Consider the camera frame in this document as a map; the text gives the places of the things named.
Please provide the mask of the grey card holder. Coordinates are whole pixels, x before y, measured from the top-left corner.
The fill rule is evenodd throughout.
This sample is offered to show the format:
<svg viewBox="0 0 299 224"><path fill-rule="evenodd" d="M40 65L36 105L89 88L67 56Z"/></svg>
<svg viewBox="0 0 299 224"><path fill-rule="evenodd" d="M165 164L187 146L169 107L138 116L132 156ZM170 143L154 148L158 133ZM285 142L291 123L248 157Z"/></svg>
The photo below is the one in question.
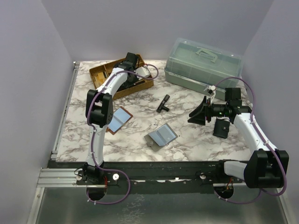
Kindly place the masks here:
<svg viewBox="0 0 299 224"><path fill-rule="evenodd" d="M152 131L144 136L146 145L150 147L154 152L159 151L169 143L174 141L178 135L167 124L163 124L155 131Z"/></svg>

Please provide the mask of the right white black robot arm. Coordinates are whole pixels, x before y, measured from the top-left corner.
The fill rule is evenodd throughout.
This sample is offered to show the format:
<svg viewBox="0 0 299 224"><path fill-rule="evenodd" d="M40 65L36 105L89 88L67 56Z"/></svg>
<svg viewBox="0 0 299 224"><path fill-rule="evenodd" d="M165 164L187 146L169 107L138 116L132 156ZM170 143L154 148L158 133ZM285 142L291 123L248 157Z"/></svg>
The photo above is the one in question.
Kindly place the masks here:
<svg viewBox="0 0 299 224"><path fill-rule="evenodd" d="M249 106L242 105L240 88L225 89L225 104L215 104L204 97L189 114L189 123L202 125L213 117L232 123L243 136L252 155L247 162L226 160L216 169L215 178L221 183L231 177L245 181L249 188L282 188L286 184L289 155L272 144L256 122Z"/></svg>

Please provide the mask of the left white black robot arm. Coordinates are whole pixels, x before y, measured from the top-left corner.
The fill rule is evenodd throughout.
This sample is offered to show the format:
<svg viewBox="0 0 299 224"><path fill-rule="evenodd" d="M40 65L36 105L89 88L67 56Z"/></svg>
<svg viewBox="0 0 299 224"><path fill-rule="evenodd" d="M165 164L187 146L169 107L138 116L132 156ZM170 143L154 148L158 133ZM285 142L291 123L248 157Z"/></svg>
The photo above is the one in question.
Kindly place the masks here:
<svg viewBox="0 0 299 224"><path fill-rule="evenodd" d="M107 80L97 89L89 90L86 98L86 119L90 127L90 141L86 161L81 173L76 174L77 184L108 184L106 174L122 174L120 170L103 168L103 146L105 133L113 119L113 97L118 89L137 81L135 70L139 67L140 57L127 53L125 59L117 63Z"/></svg>

